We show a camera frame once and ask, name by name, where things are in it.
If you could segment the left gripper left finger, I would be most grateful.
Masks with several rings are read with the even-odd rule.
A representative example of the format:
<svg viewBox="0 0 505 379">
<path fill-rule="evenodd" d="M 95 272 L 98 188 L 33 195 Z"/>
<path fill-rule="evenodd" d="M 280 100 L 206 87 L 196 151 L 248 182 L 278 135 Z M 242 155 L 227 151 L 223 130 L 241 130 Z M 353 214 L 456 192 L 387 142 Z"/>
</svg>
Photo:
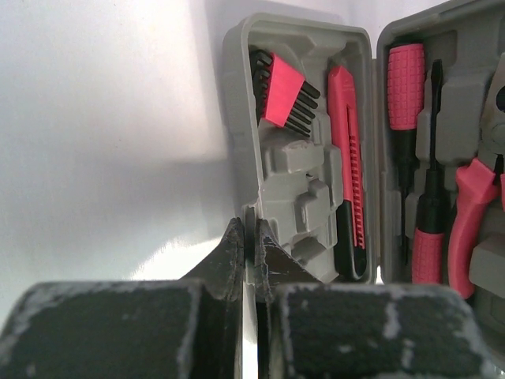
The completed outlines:
<svg viewBox="0 0 505 379">
<path fill-rule="evenodd" d="M 179 280 L 30 287 L 1 332 L 4 378 L 239 378 L 245 230 Z"/>
</svg>

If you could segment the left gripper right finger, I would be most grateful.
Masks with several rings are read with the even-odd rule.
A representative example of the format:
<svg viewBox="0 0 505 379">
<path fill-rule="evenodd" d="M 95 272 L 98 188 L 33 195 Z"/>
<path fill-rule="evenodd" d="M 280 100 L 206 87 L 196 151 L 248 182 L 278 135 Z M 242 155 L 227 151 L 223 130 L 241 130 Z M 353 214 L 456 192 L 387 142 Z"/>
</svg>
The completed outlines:
<svg viewBox="0 0 505 379">
<path fill-rule="evenodd" d="M 255 228 L 262 378 L 495 378 L 470 306 L 437 285 L 322 283 Z"/>
</svg>

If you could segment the red screwdriver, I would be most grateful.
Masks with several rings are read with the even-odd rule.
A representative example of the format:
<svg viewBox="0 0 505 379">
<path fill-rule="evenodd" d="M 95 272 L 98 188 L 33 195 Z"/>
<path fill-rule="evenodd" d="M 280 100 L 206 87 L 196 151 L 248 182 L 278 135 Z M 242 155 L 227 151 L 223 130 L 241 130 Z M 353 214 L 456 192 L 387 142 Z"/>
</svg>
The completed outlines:
<svg viewBox="0 0 505 379">
<path fill-rule="evenodd" d="M 442 252 L 445 212 L 449 197 L 444 189 L 444 172 L 436 159 L 437 115 L 441 107 L 443 62 L 436 59 L 431 69 L 431 110 L 429 119 L 429 165 L 425 189 L 417 203 L 411 274 L 414 284 L 442 281 Z"/>
<path fill-rule="evenodd" d="M 422 43 L 394 46 L 387 62 L 387 111 L 393 160 L 401 192 L 401 251 L 408 261 L 406 198 L 417 168 L 417 116 L 424 101 L 425 52 Z"/>
</svg>

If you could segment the red utility knife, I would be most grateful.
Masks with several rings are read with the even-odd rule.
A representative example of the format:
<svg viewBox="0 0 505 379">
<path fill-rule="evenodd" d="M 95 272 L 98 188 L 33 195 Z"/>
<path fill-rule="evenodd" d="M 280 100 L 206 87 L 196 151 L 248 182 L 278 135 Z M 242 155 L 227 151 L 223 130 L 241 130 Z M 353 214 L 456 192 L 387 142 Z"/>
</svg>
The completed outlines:
<svg viewBox="0 0 505 379">
<path fill-rule="evenodd" d="M 364 194 L 356 90 L 354 78 L 344 66 L 336 66 L 328 74 L 327 111 L 332 144 L 339 148 L 342 161 L 343 201 L 336 211 L 335 268 L 344 280 L 358 281 L 367 267 Z"/>
</svg>

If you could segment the grey plastic tool case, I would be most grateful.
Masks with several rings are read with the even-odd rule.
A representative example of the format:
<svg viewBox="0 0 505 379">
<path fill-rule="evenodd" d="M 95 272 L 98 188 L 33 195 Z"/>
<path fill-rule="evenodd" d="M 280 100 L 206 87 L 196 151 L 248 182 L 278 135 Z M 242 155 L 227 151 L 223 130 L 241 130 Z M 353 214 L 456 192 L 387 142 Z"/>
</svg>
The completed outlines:
<svg viewBox="0 0 505 379">
<path fill-rule="evenodd" d="M 258 13 L 223 40 L 241 206 L 325 282 L 441 283 L 504 326 L 504 4 L 357 27 Z"/>
</svg>

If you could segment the red black pliers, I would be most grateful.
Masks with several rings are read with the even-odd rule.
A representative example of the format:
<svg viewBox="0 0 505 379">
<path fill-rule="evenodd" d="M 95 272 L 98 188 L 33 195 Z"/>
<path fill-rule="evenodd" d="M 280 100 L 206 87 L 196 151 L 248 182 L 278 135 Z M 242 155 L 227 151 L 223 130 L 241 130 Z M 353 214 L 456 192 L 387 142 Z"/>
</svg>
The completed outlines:
<svg viewBox="0 0 505 379">
<path fill-rule="evenodd" d="M 456 215 L 447 250 L 450 287 L 464 299 L 474 293 L 469 266 L 484 211 L 496 198 L 504 198 L 504 57 L 499 58 L 479 123 L 481 139 L 469 165 L 455 174 Z"/>
</svg>

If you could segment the red hex key set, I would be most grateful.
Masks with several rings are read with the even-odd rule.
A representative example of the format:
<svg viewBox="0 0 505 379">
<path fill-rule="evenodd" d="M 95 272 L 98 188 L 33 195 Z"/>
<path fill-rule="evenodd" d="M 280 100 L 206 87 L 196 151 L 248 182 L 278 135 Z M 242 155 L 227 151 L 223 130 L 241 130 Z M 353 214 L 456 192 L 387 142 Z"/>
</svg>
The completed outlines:
<svg viewBox="0 0 505 379">
<path fill-rule="evenodd" d="M 256 119 L 309 137 L 320 91 L 302 73 L 269 51 L 250 51 L 249 63 Z"/>
</svg>

